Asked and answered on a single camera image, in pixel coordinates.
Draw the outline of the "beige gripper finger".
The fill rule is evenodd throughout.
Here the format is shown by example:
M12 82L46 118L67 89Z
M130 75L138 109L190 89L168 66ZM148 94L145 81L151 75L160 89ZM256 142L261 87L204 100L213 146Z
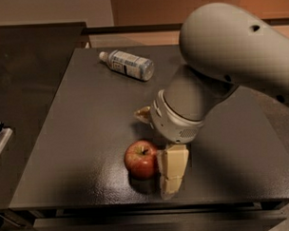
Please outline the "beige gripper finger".
M135 111L134 117L144 124L150 124L150 107L144 106L143 108Z
M157 152L163 200L170 200L179 192L188 158L185 144L169 145L166 149Z

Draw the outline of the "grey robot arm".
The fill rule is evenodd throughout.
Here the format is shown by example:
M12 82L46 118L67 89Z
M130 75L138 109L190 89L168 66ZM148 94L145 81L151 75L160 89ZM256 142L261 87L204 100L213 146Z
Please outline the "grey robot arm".
M150 106L135 112L167 140L157 154L165 200L181 188L186 145L195 140L208 112L237 87L289 107L289 38L254 14L226 3L203 5L185 19L179 48L185 65Z

